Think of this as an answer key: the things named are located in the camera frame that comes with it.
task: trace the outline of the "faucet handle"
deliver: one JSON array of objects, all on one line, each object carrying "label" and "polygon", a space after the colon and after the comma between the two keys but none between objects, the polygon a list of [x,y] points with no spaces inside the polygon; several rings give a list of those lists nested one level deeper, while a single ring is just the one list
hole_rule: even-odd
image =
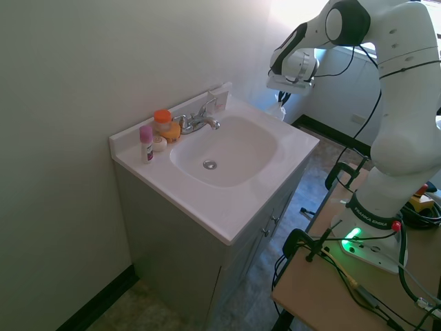
[{"label": "faucet handle", "polygon": [[210,104],[210,103],[213,102],[213,101],[216,101],[217,99],[218,99],[218,98],[213,98],[213,99],[211,99],[210,101],[206,102],[206,103],[200,108],[199,113],[198,113],[198,116],[200,116],[200,117],[204,117],[204,116],[205,116],[205,113],[207,112],[207,106],[208,106],[208,104]]},{"label": "faucet handle", "polygon": [[177,119],[179,120],[179,126],[181,127],[181,129],[188,128],[188,122],[187,122],[186,115],[179,115],[179,116],[173,117],[173,121],[175,121]]}]

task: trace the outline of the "white soap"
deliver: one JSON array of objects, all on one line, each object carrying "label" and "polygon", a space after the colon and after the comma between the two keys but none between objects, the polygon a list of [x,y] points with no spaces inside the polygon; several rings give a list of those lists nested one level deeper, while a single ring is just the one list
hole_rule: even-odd
[{"label": "white soap", "polygon": [[161,136],[153,137],[153,151],[154,152],[162,152],[167,148],[167,141],[165,138]]}]

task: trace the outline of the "sink countertop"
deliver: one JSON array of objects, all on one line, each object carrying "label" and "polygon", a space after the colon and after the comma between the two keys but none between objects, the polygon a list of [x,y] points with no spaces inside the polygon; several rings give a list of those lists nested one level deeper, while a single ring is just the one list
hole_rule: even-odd
[{"label": "sink countertop", "polygon": [[[188,114],[190,108],[192,112],[197,112],[206,100],[205,93],[170,111],[173,116]],[[110,148],[113,160],[172,202],[224,244],[232,245],[253,216],[309,156],[318,139],[232,96],[228,97],[226,109],[217,112],[213,117],[220,122],[219,131],[223,129],[223,119],[231,117],[242,117],[267,130],[278,142],[270,162],[256,175],[230,187],[210,185],[192,177],[172,161],[175,154],[173,149],[186,139],[197,139],[196,135],[209,134],[207,130],[210,131],[211,128],[207,125],[197,132],[181,135],[179,141],[169,144],[165,151],[154,153],[150,164],[144,164],[141,162],[139,127],[148,124],[152,119],[111,136]]]}]

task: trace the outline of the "white wall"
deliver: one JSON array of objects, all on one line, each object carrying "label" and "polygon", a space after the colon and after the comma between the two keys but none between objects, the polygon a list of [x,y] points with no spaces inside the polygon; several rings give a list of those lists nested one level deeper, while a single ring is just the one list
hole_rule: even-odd
[{"label": "white wall", "polygon": [[270,6],[2,3],[1,330],[55,330],[131,264],[110,135],[225,81],[272,98],[260,80]]},{"label": "white wall", "polygon": [[[263,36],[264,47],[260,54],[259,70],[256,75],[254,91],[249,102],[259,109],[267,109],[276,102],[274,95],[278,91],[268,90],[269,60],[273,51],[303,22],[313,19],[319,14],[327,0],[273,0],[269,12],[266,33]],[[304,111],[305,102],[309,97],[298,94],[291,95],[285,104],[287,114],[284,122],[293,123]]]},{"label": "white wall", "polygon": [[[347,67],[351,53],[339,49],[326,51],[317,75],[337,74]],[[365,118],[371,113],[380,93],[378,71],[367,57],[354,57],[349,69],[337,77],[318,77],[304,113],[351,137],[361,125],[351,120],[353,113]],[[382,103],[358,140],[371,145],[378,133]]]}]

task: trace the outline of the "cabinet handle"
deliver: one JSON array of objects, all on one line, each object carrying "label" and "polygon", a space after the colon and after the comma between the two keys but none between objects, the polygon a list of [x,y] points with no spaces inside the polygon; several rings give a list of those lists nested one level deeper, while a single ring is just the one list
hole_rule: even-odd
[{"label": "cabinet handle", "polygon": [[280,221],[280,217],[271,216],[271,220],[277,225],[277,223]]},{"label": "cabinet handle", "polygon": [[269,236],[269,230],[265,230],[264,228],[262,228],[261,232],[263,233],[263,235],[264,235],[265,237],[268,237],[268,236]]}]

